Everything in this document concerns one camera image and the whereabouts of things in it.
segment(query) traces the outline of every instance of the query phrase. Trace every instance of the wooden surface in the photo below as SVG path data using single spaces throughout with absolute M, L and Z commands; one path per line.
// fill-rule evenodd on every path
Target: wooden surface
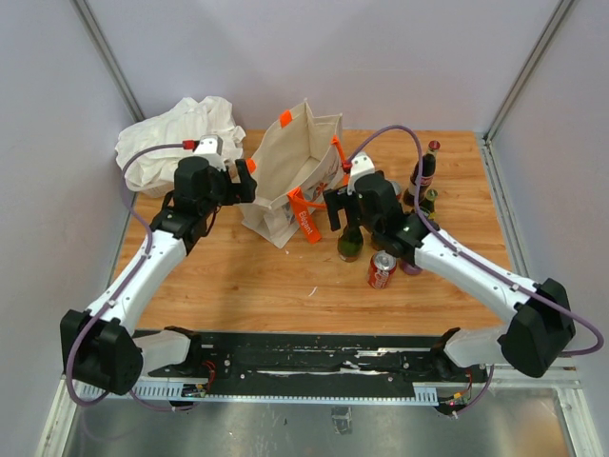
M 346 131 L 345 151 L 352 151 L 369 133 Z M 419 135 L 424 145 L 433 139 L 442 144 L 432 186 L 439 192 L 437 222 L 466 246 L 509 268 L 473 133 Z M 262 131 L 247 133 L 246 156 L 262 136 Z M 388 132 L 365 150 L 377 169 L 406 186 L 416 150 L 405 133 Z M 150 221 L 160 206 L 161 200 L 142 194 L 136 208 Z M 316 211 L 313 218 L 322 241 L 310 245 L 298 231 L 285 248 L 277 249 L 241 225 L 237 208 L 223 208 L 211 234 L 161 285 L 139 327 L 442 334 L 452 327 L 499 323 L 475 299 L 428 271 L 407 276 L 398 270 L 389 288 L 371 288 L 364 279 L 373 253 L 369 235 L 364 235 L 360 259 L 347 264 L 337 255 L 338 233 L 330 231 L 325 212 Z M 144 230 L 131 221 L 118 271 L 143 239 Z

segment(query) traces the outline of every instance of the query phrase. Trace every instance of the red soda can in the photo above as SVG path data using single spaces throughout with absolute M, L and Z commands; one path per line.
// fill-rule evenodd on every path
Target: red soda can
M 370 259 L 367 281 L 373 288 L 386 288 L 391 275 L 398 267 L 396 258 L 380 250 Z

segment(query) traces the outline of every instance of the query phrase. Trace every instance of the white cloth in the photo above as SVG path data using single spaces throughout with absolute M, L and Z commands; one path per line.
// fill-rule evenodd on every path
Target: white cloth
M 142 149 L 198 140 L 210 134 L 222 138 L 223 157 L 235 160 L 243 156 L 241 142 L 246 133 L 235 125 L 230 102 L 222 97 L 206 97 L 201 103 L 183 98 L 168 112 L 121 131 L 116 145 L 116 163 L 122 169 L 127 160 Z M 139 191 L 173 185 L 178 161 L 191 154 L 192 151 L 184 149 L 160 149 L 140 157 L 127 172 L 129 189 Z

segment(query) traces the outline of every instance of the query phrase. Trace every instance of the shopping bag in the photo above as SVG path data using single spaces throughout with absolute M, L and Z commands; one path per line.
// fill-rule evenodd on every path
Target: shopping bag
M 246 227 L 277 248 L 285 246 L 299 227 L 309 242 L 319 241 L 321 234 L 310 213 L 323 206 L 324 190 L 343 179 L 342 120 L 341 114 L 314 117 L 304 101 L 268 128 L 252 156 L 256 200 L 239 206 Z

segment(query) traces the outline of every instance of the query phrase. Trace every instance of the white wall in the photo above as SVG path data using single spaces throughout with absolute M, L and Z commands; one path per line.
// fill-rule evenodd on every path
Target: white wall
M 108 281 L 131 120 L 68 1 L 0 15 L 0 454 L 33 454 L 62 371 L 59 322 Z
M 495 141 L 533 273 L 609 336 L 609 4 L 578 2 Z M 573 347 L 592 341 L 578 328 Z M 609 452 L 609 348 L 576 359 Z
M 221 95 L 266 129 L 486 129 L 557 0 L 89 0 L 146 116 Z

